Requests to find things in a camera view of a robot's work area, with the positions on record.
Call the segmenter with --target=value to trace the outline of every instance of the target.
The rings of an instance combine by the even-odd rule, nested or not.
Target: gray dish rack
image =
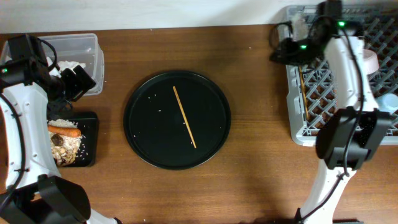
[[[365,47],[377,53],[380,69],[368,75],[375,97],[386,93],[398,94],[398,11],[396,6],[344,6],[346,20],[361,21],[365,28]],[[301,13],[308,26],[316,19],[316,6],[289,6],[284,21]],[[279,27],[279,39],[289,36],[285,26]],[[302,67],[303,91],[299,68],[286,66],[292,139],[299,145],[314,146],[318,131],[333,116],[337,96],[333,87],[333,72],[326,60],[316,59]],[[392,115],[392,125],[383,145],[398,145],[398,114]]]

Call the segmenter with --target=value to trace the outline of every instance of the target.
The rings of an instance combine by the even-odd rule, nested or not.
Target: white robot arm
[[[340,20],[341,9],[341,1],[321,3],[308,37],[299,41],[287,38],[271,55],[271,60],[289,65],[307,64],[324,55],[335,76],[338,97],[338,111],[318,132],[318,175],[294,223],[333,223],[348,181],[372,158],[391,123],[389,114],[378,110],[364,72],[361,24]],[[281,24],[293,29],[289,22]],[[358,125],[361,130],[355,131]]]
[[[71,92],[71,100],[76,100],[91,85],[76,83],[82,86],[74,90],[77,94],[63,89],[63,82],[74,80],[50,77],[53,67],[47,68],[40,39],[23,35],[10,39],[9,46],[13,60],[0,66],[0,107],[9,155],[7,193],[0,195],[0,216],[9,223],[121,223],[92,210],[83,188],[61,178],[51,153],[49,97],[64,99]],[[42,198],[31,202],[34,194]]]

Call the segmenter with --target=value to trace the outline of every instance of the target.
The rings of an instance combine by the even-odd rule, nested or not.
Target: wooden tabletop
[[[317,174],[314,147],[290,137],[286,70],[268,61],[271,26],[95,31],[105,56],[103,92],[75,103],[100,121],[96,164],[60,169],[80,184],[91,206],[124,223],[253,223],[292,218]],[[0,44],[11,35],[1,35]],[[123,131],[131,93],[161,71],[201,73],[224,91],[229,137],[208,162],[188,170],[153,167]],[[1,130],[1,179],[6,148]],[[398,149],[382,146],[344,191],[335,219],[398,222]]]

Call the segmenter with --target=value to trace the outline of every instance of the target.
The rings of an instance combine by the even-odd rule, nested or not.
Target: black cable
[[[329,19],[329,20],[331,20],[332,23],[335,23],[335,22],[336,22],[336,20],[335,20],[334,18],[330,17],[330,16],[318,16],[318,17],[315,19],[315,21],[312,23],[310,29],[308,30],[308,38],[309,38],[309,39],[312,38],[312,30],[313,30],[313,28],[315,27],[315,25],[316,25],[318,22],[321,21],[320,19]]]
[[[274,50],[274,51],[278,51],[279,49],[279,41],[278,41],[278,46],[275,46],[273,44],[273,40],[274,40],[274,36],[275,36],[275,32],[278,29],[279,26],[285,25],[289,28],[289,37],[292,35],[293,33],[293,27],[292,27],[292,22],[288,21],[288,22],[281,22],[276,24],[274,27],[271,28],[271,30],[268,33],[268,45]]]
[[[356,127],[357,127],[358,124],[359,124],[359,119],[360,119],[361,116],[362,116],[363,106],[364,106],[364,97],[365,97],[365,95],[364,95],[364,90],[363,90],[362,73],[361,73],[361,69],[360,69],[360,67],[359,67],[359,64],[358,64],[358,62],[357,62],[357,60],[356,60],[356,56],[355,56],[355,54],[354,54],[354,50],[353,50],[353,48],[352,48],[352,46],[351,46],[351,43],[350,43],[350,41],[349,41],[349,39],[348,39],[347,32],[344,30],[344,28],[341,28],[341,30],[343,31],[344,36],[347,38],[349,54],[351,54],[352,60],[354,61],[354,65],[355,65],[356,72],[357,72],[358,75],[359,75],[359,91],[360,91],[359,102],[360,102],[360,105],[361,105],[361,106],[359,107],[358,115],[357,115],[357,117],[356,117],[356,119],[355,119],[354,126],[353,126],[353,128],[351,129],[351,131],[350,131],[350,133],[349,133],[349,138],[348,138],[348,140],[347,140],[346,147],[345,147],[345,149],[344,149],[344,159],[343,159],[344,173],[345,173],[345,176],[349,177],[348,165],[347,165],[347,160],[348,160],[348,149],[349,149],[349,145],[351,144],[351,141],[353,140],[353,137],[354,137],[354,134],[355,134],[355,131],[356,131]]]
[[[17,127],[18,127],[18,133],[19,133],[19,141],[21,143],[21,168],[19,170],[15,170],[16,172],[19,173],[17,180],[15,181],[15,183],[9,187],[7,189],[8,191],[8,195],[6,196],[6,198],[1,202],[0,204],[0,213],[3,211],[3,209],[8,205],[8,203],[10,202],[10,199],[12,198],[12,196],[14,195],[15,190],[17,189],[17,186],[19,185],[19,183],[22,180],[22,177],[24,175],[25,170],[25,163],[26,163],[26,158],[25,158],[25,141],[24,141],[24,133],[22,132],[22,125],[21,125],[21,121],[19,119],[19,115],[17,113],[17,111],[15,110],[15,108],[12,106],[12,104],[10,103],[10,101],[3,95],[0,93],[0,98],[2,100],[4,100],[4,102],[6,102],[6,104],[8,105],[8,107],[10,107],[10,110],[12,112],[12,116],[14,117],[16,123],[17,123]]]
[[[51,65],[49,65],[49,72],[51,72],[51,70],[53,70],[56,66],[57,66],[57,51],[55,50],[54,46],[52,46],[50,43],[48,43],[45,40],[39,39],[41,41],[41,43],[47,45],[52,52],[54,53],[54,61],[52,62]]]
[[[337,180],[333,186],[333,188],[330,190],[330,193],[328,194],[328,196],[324,199],[324,201],[319,204],[316,208],[314,208],[310,213],[306,214],[304,217],[301,218],[299,223],[304,223],[304,220],[306,220],[308,217],[310,217],[311,215],[313,215],[315,212],[317,212],[319,209],[321,209],[331,198],[331,196],[333,195],[333,193],[335,193],[335,190],[338,187],[338,184],[343,180],[345,174],[342,173],[337,177]]]

